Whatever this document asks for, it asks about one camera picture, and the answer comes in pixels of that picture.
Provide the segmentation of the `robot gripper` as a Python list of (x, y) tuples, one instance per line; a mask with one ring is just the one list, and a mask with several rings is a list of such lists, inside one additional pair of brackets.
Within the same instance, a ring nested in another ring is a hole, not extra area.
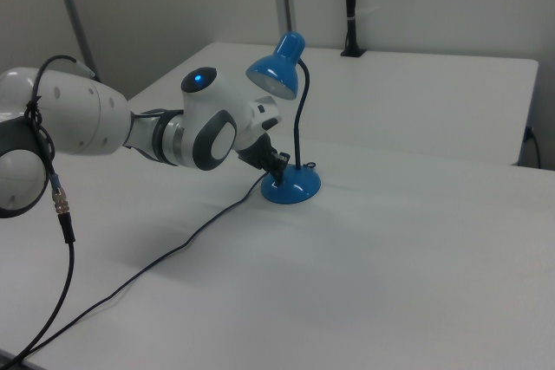
[(239, 112), (235, 139), (238, 157), (246, 164), (267, 172), (279, 185), (283, 182), (283, 167), (288, 165), (291, 156), (279, 153), (266, 133), (281, 120), (273, 97), (247, 101)]

